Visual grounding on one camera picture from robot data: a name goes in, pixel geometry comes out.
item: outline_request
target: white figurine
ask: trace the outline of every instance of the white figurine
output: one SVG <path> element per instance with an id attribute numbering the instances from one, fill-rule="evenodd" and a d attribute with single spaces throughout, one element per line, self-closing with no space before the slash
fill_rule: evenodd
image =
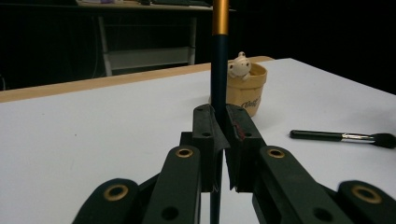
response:
<path id="1" fill-rule="evenodd" d="M 241 77 L 246 81 L 250 77 L 251 62 L 246 57 L 245 52 L 241 51 L 238 57 L 228 63 L 228 75 L 230 77 Z"/>

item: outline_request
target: cable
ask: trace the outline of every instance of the cable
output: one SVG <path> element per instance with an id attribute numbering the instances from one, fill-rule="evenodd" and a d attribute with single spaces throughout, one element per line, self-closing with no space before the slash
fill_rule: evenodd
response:
<path id="1" fill-rule="evenodd" d="M 93 17 L 91 17 L 91 20 L 92 20 L 92 25 L 93 25 L 93 35 L 94 35 L 94 39 L 95 39 L 95 41 L 94 41 L 94 45 L 95 45 L 95 67 L 93 69 L 91 78 L 95 78 L 96 70 L 97 70 L 97 67 L 98 67 L 98 51 L 99 50 L 98 50 L 98 36 L 97 36 L 97 31 L 96 31 L 95 20 L 94 20 Z"/>
<path id="2" fill-rule="evenodd" d="M 1 78 L 1 82 L 2 82 L 2 91 L 6 90 L 6 80 L 4 79 L 4 77 L 1 76 L 0 74 L 0 78 Z"/>

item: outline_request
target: brush bristles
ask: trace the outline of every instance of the brush bristles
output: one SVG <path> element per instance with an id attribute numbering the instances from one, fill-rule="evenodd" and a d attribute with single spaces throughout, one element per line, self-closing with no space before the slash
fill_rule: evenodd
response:
<path id="1" fill-rule="evenodd" d="M 376 133 L 372 134 L 375 138 L 375 142 L 372 144 L 378 147 L 395 148 L 396 147 L 396 137 L 390 133 Z"/>

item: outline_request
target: table surface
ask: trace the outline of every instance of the table surface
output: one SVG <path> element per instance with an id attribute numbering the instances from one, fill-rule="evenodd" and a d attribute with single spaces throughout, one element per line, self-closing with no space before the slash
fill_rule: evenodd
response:
<path id="1" fill-rule="evenodd" d="M 268 145 L 289 150 L 330 189 L 356 179 L 396 198 L 395 150 L 289 138 L 292 129 L 396 134 L 395 95 L 293 59 L 252 60 L 268 70 L 252 118 Z M 208 102 L 209 68 L 0 92 L 0 222 L 71 223 L 107 180 L 140 184 L 158 174 L 181 132 L 191 131 L 192 110 Z M 229 190 L 227 176 L 224 167 L 220 222 L 258 223 L 251 194 Z M 201 223 L 209 223 L 202 198 Z"/>

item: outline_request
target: metal grommet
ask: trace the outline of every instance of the metal grommet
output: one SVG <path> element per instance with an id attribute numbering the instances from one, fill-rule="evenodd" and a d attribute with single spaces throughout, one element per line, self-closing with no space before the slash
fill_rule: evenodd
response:
<path id="1" fill-rule="evenodd" d="M 176 155 L 180 158 L 188 158 L 192 156 L 193 152 L 191 149 L 188 148 L 181 148 L 176 152 Z"/>
<path id="2" fill-rule="evenodd" d="M 267 153 L 271 157 L 278 158 L 278 159 L 285 157 L 285 153 L 279 149 L 268 149 Z"/>
<path id="3" fill-rule="evenodd" d="M 369 189 L 362 185 L 353 186 L 352 193 L 357 198 L 359 198 L 367 203 L 381 203 L 382 202 L 382 198 L 381 198 L 381 196 L 379 196 L 379 194 L 377 192 L 375 192 L 373 189 Z"/>
<path id="4" fill-rule="evenodd" d="M 110 202 L 115 202 L 125 197 L 127 193 L 128 188 L 125 185 L 111 185 L 105 190 L 104 197 Z"/>

